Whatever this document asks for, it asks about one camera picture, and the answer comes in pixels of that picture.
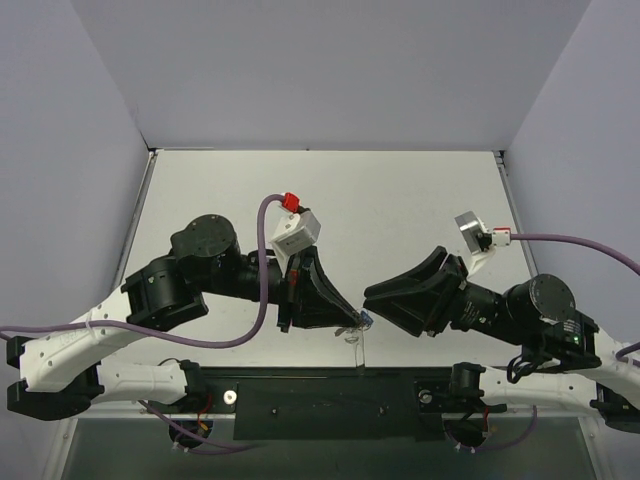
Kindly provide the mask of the blue capped silver key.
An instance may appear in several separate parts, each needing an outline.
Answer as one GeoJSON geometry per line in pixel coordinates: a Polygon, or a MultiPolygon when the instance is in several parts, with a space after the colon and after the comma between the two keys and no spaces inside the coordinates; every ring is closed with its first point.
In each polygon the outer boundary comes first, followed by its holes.
{"type": "Polygon", "coordinates": [[[360,329],[363,331],[369,330],[374,323],[373,318],[366,310],[360,311],[360,329]]]}

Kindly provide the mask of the silver bottle opener keychain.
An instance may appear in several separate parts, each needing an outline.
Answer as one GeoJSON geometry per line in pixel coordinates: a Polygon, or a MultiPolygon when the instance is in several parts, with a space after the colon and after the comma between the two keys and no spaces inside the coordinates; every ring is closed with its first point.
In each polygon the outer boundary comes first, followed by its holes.
{"type": "Polygon", "coordinates": [[[355,368],[363,370],[366,365],[365,359],[365,327],[363,325],[356,328],[340,327],[334,332],[336,338],[341,338],[350,345],[354,354],[355,368]]]}

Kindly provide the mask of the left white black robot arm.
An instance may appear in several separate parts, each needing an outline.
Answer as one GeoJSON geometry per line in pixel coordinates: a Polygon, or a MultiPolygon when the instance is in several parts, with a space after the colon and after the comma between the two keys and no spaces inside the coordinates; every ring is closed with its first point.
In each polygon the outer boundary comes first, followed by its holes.
{"type": "Polygon", "coordinates": [[[63,330],[2,329],[7,363],[20,374],[7,390],[8,409],[44,421],[75,416],[97,403],[138,399],[199,410],[208,388],[197,364],[107,364],[106,358],[205,316],[210,294],[275,305],[282,331],[361,328],[361,315],[322,269],[319,232],[312,212],[287,213],[269,248],[243,254],[228,219],[208,214],[192,220],[172,235],[168,254],[130,275],[63,330]]]}

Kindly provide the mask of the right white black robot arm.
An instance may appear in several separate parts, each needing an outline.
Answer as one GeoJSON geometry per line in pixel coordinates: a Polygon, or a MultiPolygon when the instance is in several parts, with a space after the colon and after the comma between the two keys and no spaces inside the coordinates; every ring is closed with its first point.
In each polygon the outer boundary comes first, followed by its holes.
{"type": "Polygon", "coordinates": [[[445,392],[420,387],[448,412],[504,412],[547,406],[600,416],[607,427],[639,431],[639,363],[579,312],[570,288],[539,274],[503,293],[470,280],[459,256],[437,247],[422,263],[364,291],[364,307],[414,337],[446,328],[475,331],[521,352],[497,368],[452,366],[445,392]]]}

